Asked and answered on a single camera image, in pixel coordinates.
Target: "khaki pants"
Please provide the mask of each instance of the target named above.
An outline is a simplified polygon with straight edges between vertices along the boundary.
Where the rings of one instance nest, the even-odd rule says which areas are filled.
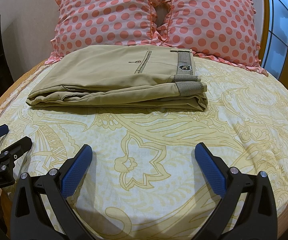
[[[65,56],[28,96],[30,106],[133,106],[205,111],[206,85],[189,49],[92,45]]]

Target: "bed sheet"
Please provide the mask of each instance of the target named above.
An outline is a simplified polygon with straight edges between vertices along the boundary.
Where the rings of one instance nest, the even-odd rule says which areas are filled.
[[[50,107],[25,100],[56,65],[39,67],[0,106],[0,125],[10,132],[0,150],[23,136],[32,149],[17,160],[14,177],[46,174],[83,144],[93,161],[68,201],[97,238],[190,239],[219,201],[194,158],[204,142],[228,166],[265,170],[280,214],[288,202],[288,91],[272,75],[195,57],[208,85],[205,113],[174,109]],[[4,188],[9,197],[16,184]],[[245,195],[226,230],[241,212]],[[61,228],[43,198],[55,228]]]

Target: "metal screw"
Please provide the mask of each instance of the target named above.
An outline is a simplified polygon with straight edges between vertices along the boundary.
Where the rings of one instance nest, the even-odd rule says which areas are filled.
[[[238,174],[238,168],[232,167],[229,169],[232,174]]]
[[[57,169],[51,169],[48,173],[54,176],[57,173]]]
[[[267,173],[265,171],[261,171],[260,172],[260,175],[263,177],[263,178],[266,178],[267,177]]]
[[[27,173],[26,172],[21,174],[21,179],[25,179],[26,177],[27,177]]]

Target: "bed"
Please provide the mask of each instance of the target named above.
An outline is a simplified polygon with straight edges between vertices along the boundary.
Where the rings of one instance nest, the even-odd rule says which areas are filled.
[[[58,168],[87,143],[94,157],[68,198],[99,239],[190,239],[219,201],[194,160],[204,142],[228,166],[271,180],[279,236],[288,228],[288,91],[273,76],[194,57],[208,84],[206,112],[113,107],[29,107],[25,100],[56,65],[34,67],[0,98],[0,125],[10,132],[0,150],[29,136],[32,149],[17,160],[14,177]],[[3,189],[7,217],[16,184]],[[241,211],[241,197],[227,230]],[[47,199],[47,212],[61,230]]]

